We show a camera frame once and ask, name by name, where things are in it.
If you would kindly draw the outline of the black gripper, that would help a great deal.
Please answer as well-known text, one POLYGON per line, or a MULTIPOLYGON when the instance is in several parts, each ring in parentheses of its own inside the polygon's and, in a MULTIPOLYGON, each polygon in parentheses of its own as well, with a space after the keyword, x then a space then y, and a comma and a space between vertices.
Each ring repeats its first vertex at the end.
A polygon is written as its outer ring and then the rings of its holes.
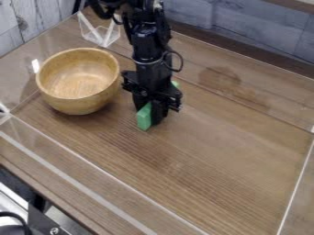
MULTIPOLYGON (((135 71, 121 71, 121 85, 123 89, 132 93, 135 108, 140 110, 149 101, 148 97, 152 97, 156 92, 161 91, 177 70, 172 68, 171 59, 160 59, 152 62, 135 61, 135 67, 135 71)), ((167 100, 152 100, 151 106, 152 124, 157 125, 168 115, 167 100)))

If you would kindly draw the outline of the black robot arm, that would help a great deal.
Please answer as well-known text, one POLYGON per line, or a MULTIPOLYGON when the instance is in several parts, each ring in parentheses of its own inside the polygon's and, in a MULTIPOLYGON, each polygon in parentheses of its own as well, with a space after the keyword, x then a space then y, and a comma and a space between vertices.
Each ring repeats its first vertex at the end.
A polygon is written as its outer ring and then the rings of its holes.
POLYGON ((121 71, 121 86, 132 94, 137 115, 155 126, 171 110, 180 110, 183 98, 172 74, 183 70, 184 59, 169 46, 172 29, 163 0, 88 0, 88 3, 99 18, 124 27, 136 70, 121 71))

